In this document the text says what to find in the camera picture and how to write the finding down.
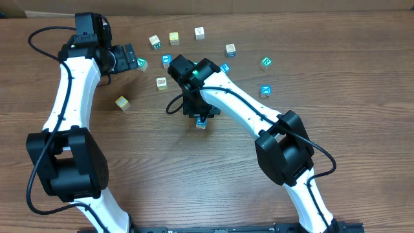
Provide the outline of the blue letter P block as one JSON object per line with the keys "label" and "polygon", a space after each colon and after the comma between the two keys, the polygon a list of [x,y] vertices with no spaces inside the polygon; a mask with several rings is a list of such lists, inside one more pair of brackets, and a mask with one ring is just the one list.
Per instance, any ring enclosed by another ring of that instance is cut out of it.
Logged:
{"label": "blue letter P block", "polygon": [[220,66],[220,70],[224,73],[230,72],[231,68],[227,63],[224,63]]}

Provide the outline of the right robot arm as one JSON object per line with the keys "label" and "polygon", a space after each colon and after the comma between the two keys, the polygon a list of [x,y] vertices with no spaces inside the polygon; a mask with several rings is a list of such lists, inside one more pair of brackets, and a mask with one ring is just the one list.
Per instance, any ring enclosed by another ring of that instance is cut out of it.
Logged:
{"label": "right robot arm", "polygon": [[301,118],[293,111],[282,114],[240,89],[219,66],[205,58],[193,63],[183,55],[174,58],[168,74],[182,89],[180,109],[190,118],[206,122],[225,112],[253,138],[263,173],[284,186],[307,232],[337,232],[338,224],[321,198],[312,156],[327,151],[310,141]]}

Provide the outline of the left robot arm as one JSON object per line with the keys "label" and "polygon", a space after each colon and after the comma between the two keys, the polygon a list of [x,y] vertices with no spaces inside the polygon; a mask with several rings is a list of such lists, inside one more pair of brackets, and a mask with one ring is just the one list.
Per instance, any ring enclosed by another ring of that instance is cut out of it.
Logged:
{"label": "left robot arm", "polygon": [[75,15],[75,32],[57,56],[60,84],[51,114],[26,148],[34,168],[26,191],[29,209],[51,215],[77,208],[95,232],[137,232],[109,187],[107,160],[89,131],[93,97],[103,76],[138,67],[132,45],[113,45],[107,18]]}

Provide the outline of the blue letter H block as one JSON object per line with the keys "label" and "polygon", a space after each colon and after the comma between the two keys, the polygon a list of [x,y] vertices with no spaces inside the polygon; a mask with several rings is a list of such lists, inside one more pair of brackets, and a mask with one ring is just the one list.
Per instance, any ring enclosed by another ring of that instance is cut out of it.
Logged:
{"label": "blue letter H block", "polygon": [[205,129],[207,124],[207,120],[201,117],[196,118],[196,128]]}

